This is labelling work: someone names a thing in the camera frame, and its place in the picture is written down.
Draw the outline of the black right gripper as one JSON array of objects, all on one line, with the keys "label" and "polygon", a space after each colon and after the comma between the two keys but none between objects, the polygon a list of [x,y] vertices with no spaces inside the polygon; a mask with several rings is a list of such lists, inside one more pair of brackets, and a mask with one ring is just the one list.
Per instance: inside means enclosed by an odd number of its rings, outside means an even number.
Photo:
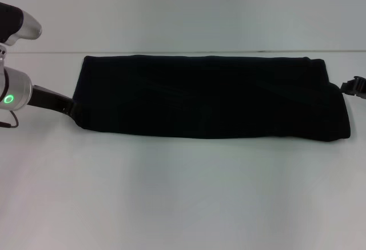
[{"label": "black right gripper", "polygon": [[341,92],[349,96],[366,99],[366,79],[361,76],[354,76],[354,80],[342,84]]}]

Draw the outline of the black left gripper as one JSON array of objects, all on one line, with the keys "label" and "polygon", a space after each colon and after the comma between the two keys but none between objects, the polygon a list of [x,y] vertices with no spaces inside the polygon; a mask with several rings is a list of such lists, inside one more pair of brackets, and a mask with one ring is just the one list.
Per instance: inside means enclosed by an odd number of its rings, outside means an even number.
[{"label": "black left gripper", "polygon": [[73,120],[80,120],[83,114],[83,103],[81,101],[71,100],[67,96],[38,85],[33,85],[32,94],[27,104],[68,114]]}]

